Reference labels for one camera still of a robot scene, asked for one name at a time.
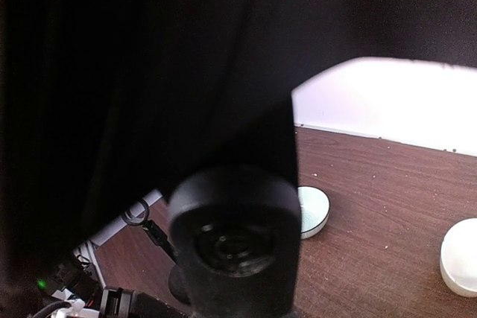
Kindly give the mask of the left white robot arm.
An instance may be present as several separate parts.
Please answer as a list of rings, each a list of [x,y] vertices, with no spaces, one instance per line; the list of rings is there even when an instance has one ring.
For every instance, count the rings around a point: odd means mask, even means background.
[[[186,317],[183,311],[137,290],[104,283],[91,242],[81,244],[36,280],[46,299],[35,317]]]

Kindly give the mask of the thin black stand with clip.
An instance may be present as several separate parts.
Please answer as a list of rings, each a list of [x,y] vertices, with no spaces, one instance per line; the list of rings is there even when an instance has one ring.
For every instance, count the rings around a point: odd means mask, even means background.
[[[154,246],[159,247],[174,262],[174,266],[168,274],[168,289],[177,301],[184,305],[191,305],[180,268],[177,265],[174,248],[169,242],[167,234],[154,220],[150,219],[149,204],[143,199],[138,204],[143,208],[142,216],[136,216],[131,209],[128,209],[121,214],[122,220],[127,226],[140,226]]]

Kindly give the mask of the light teal bowl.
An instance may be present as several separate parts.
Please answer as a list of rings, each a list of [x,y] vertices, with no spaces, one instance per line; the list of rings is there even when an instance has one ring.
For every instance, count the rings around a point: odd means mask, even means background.
[[[319,188],[300,186],[298,198],[301,209],[301,238],[308,239],[319,233],[329,218],[330,200]]]

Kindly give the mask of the white bowl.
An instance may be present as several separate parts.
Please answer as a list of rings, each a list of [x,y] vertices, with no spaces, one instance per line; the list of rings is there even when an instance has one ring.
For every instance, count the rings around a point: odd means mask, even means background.
[[[440,247],[440,274],[455,294],[476,298],[476,218],[452,226]]]

